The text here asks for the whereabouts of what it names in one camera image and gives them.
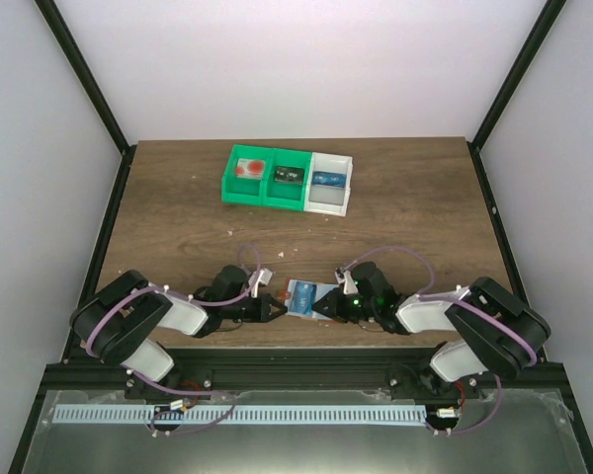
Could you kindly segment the blue credit card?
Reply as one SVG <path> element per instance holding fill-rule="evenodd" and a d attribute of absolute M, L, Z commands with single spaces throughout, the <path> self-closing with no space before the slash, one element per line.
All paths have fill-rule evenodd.
<path fill-rule="evenodd" d="M 311 281 L 292 279 L 288 285 L 290 298 L 287 301 L 288 313 L 298 317 L 311 316 L 315 302 L 317 284 Z"/>
<path fill-rule="evenodd" d="M 324 186 L 345 189 L 347 175 L 328 171 L 314 171 L 312 173 L 311 184 L 313 186 Z"/>

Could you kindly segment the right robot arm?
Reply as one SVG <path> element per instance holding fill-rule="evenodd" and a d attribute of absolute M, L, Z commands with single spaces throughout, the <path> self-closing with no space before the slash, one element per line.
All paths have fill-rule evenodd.
<path fill-rule="evenodd" d="M 397 292 L 373 262 L 337 272 L 338 286 L 311 309 L 338 323 L 373 321 L 385 332 L 409 336 L 428 331 L 459 335 L 436 347 L 417 375 L 422 391 L 440 398 L 467 376 L 488 372 L 513 380 L 538 362 L 551 336 L 549 323 L 489 276 L 448 292 Z"/>

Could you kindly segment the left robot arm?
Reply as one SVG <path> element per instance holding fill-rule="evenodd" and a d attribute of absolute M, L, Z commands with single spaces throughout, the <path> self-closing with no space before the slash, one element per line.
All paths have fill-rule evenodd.
<path fill-rule="evenodd" d="M 156 396 L 169 399 L 181 390 L 183 376 L 174 358 L 150 339 L 154 329 L 200 339 L 226 320 L 269 323 L 288 312 L 283 302 L 260 291 L 271 278 L 265 268 L 249 274 L 227 265 L 210 285 L 184 295 L 130 270 L 82 303 L 70 326 L 89 356 L 138 373 Z"/>

